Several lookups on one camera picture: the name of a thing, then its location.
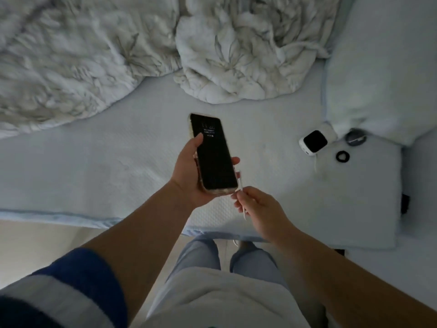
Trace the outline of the person's left hand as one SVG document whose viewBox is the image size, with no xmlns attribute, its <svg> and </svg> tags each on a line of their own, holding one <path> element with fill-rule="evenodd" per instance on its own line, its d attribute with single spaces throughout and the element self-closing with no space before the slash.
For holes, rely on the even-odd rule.
<svg viewBox="0 0 437 328">
<path fill-rule="evenodd" d="M 232 192 L 207 192 L 202 187 L 198 165 L 186 167 L 186 144 L 178 155 L 170 180 L 181 189 L 183 197 L 189 203 L 191 210 L 204 206 L 215 198 L 232 194 Z"/>
</svg>

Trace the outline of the person's right hand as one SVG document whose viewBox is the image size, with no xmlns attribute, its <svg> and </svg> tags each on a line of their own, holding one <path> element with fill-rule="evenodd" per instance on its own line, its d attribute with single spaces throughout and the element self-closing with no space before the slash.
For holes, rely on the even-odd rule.
<svg viewBox="0 0 437 328">
<path fill-rule="evenodd" d="M 246 209 L 256 231 L 263 239 L 277 247 L 289 247 L 294 239 L 301 238 L 302 232 L 291 223 L 273 196 L 252 186 L 237 192 L 248 195 Z"/>
</svg>

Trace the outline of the black smartphone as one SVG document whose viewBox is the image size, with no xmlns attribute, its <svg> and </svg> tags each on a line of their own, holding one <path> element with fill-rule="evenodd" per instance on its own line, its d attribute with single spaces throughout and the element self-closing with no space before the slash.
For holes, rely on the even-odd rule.
<svg viewBox="0 0 437 328">
<path fill-rule="evenodd" d="M 221 120 L 191 113 L 189 124 L 193 137 L 203 136 L 196 149 L 201 186 L 214 195 L 234 193 L 239 184 Z"/>
</svg>

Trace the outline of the person's right forearm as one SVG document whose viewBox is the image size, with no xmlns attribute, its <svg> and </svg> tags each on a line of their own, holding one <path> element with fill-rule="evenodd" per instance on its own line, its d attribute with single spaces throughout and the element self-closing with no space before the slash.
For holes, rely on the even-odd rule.
<svg viewBox="0 0 437 328">
<path fill-rule="evenodd" d="M 342 328 L 437 328 L 437 312 L 294 226 L 270 239 Z"/>
</svg>

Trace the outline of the person's left forearm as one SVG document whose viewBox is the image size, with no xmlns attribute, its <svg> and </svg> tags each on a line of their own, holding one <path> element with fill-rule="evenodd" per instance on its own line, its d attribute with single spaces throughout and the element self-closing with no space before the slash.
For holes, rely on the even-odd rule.
<svg viewBox="0 0 437 328">
<path fill-rule="evenodd" d="M 144 304 L 194 210 L 174 181 L 168 181 L 120 223 L 82 245 L 110 266 L 123 291 L 128 325 Z"/>
</svg>

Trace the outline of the light grey trousers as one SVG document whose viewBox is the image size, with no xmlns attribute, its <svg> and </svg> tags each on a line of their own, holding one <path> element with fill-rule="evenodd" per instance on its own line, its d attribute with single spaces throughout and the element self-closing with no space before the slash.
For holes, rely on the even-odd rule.
<svg viewBox="0 0 437 328">
<path fill-rule="evenodd" d="M 200 236 L 186 244 L 167 280 L 181 270 L 193 267 L 221 271 L 218 247 L 213 239 Z M 229 271 L 248 278 L 276 283 L 290 290 L 271 254 L 250 241 L 239 243 L 237 252 L 231 258 Z"/>
</svg>

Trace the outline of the pale blue bed sheet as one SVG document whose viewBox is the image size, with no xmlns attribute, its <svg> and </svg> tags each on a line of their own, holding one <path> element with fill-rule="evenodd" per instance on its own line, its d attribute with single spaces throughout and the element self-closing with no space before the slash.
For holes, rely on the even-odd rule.
<svg viewBox="0 0 437 328">
<path fill-rule="evenodd" d="M 221 105 L 191 97 L 174 74 L 146 77 L 96 116 L 2 139 L 0 219 L 113 226 L 169 180 L 195 113 L 221 120 L 231 156 L 241 159 L 240 185 L 272 195 L 308 233 L 315 156 L 298 141 L 325 121 L 324 77 L 318 61 L 295 93 Z"/>
</svg>

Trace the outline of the white smartwatch with black screen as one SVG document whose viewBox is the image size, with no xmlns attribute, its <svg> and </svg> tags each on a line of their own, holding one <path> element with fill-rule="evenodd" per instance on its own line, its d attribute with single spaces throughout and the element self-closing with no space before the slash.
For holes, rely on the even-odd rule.
<svg viewBox="0 0 437 328">
<path fill-rule="evenodd" d="M 299 139 L 300 148 L 309 156 L 314 156 L 325 147 L 335 143 L 338 139 L 329 122 L 322 123 L 317 129 Z"/>
</svg>

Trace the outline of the flat pale blue pillow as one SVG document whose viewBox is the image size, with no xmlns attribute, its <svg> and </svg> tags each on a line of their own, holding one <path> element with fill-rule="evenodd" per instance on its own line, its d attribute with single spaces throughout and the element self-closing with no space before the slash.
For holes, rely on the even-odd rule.
<svg viewBox="0 0 437 328">
<path fill-rule="evenodd" d="M 344 140 L 314 158 L 314 208 L 309 234 L 335 248 L 392 249 L 401 215 L 401 148 L 368 136 Z"/>
</svg>

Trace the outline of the grey round case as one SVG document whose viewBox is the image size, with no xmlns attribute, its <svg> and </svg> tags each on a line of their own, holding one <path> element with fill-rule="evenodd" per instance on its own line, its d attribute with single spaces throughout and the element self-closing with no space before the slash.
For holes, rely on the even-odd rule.
<svg viewBox="0 0 437 328">
<path fill-rule="evenodd" d="M 350 147 L 358 147 L 367 141 L 367 134 L 361 129 L 354 128 L 344 137 L 345 142 Z"/>
</svg>

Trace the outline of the white floral duvet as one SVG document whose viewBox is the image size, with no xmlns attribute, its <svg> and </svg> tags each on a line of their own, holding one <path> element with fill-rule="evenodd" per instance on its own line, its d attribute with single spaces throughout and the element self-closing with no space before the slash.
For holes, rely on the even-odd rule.
<svg viewBox="0 0 437 328">
<path fill-rule="evenodd" d="M 0 140 L 97 115 L 174 73 L 209 104 L 297 91 L 341 0 L 0 0 Z"/>
</svg>

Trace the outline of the blue and white top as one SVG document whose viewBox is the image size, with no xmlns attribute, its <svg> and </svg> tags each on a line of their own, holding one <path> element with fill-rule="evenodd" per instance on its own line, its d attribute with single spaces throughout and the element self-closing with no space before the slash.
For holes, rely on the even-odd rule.
<svg viewBox="0 0 437 328">
<path fill-rule="evenodd" d="M 110 266 L 78 248 L 0 290 L 0 328 L 127 328 Z M 164 284 L 141 328 L 311 328 L 282 285 L 193 267 Z"/>
</svg>

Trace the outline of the large pale blue pillow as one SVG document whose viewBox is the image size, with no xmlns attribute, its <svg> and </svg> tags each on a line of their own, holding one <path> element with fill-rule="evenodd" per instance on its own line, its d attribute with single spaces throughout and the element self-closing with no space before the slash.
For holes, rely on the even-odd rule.
<svg viewBox="0 0 437 328">
<path fill-rule="evenodd" d="M 338 137 L 410 146 L 437 127 L 437 0 L 341 0 L 323 102 Z"/>
</svg>

